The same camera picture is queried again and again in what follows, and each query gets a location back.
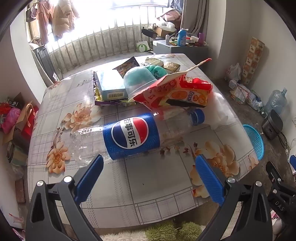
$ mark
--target blue bottle cap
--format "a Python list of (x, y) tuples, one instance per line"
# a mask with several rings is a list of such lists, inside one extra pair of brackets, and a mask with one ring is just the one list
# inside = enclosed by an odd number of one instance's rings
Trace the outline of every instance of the blue bottle cap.
[(194, 126), (197, 126), (205, 121), (205, 114), (201, 109), (189, 111), (189, 114), (191, 115)]

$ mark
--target snack bag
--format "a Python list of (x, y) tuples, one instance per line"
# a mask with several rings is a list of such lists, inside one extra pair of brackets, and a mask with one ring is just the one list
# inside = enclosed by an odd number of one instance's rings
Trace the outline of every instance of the snack bag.
[(186, 74), (210, 58), (200, 62), (184, 72), (167, 74), (155, 81), (133, 98), (154, 111), (160, 106), (199, 107), (207, 105), (207, 95), (213, 86), (199, 78), (186, 79)]

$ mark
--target floral tablecloth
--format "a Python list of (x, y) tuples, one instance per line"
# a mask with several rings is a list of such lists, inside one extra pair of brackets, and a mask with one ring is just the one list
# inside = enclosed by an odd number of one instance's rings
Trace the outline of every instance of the floral tablecloth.
[[(184, 55), (156, 55), (164, 62), (181, 65), (181, 71), (194, 64)], [(139, 63), (146, 56), (136, 57)], [(71, 132), (90, 125), (104, 125), (149, 112), (141, 105), (94, 106), (93, 71), (113, 69), (124, 60), (103, 64), (77, 73), (49, 87), (44, 95), (32, 134), (28, 158), (28, 189), (31, 198), (39, 180), (56, 183), (73, 176), (79, 165), (71, 156)], [(198, 68), (189, 77), (210, 80)], [(91, 194), (81, 208), (93, 227), (127, 227), (161, 221), (193, 209), (209, 200), (195, 170), (193, 156), (203, 153), (226, 176), (244, 177), (258, 163), (253, 146), (239, 119), (212, 130), (201, 124), (183, 137), (179, 146), (106, 162)], [(100, 153), (98, 140), (89, 156)], [(60, 201), (63, 223), (68, 219)]]

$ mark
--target pink bag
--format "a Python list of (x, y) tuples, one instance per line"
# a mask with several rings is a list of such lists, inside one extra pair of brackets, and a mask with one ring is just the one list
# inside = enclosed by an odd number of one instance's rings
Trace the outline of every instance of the pink bag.
[(15, 125), (17, 122), (17, 119), (20, 115), (21, 110), (18, 108), (13, 107), (7, 114), (4, 123), (1, 125), (3, 132), (5, 134), (8, 134), (12, 127)]

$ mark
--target barcode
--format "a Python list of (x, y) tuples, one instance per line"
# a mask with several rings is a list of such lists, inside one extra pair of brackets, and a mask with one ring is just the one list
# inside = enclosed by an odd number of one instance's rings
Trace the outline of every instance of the barcode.
[(118, 98), (118, 97), (122, 97), (122, 96), (123, 96), (123, 92), (108, 94), (108, 99)]

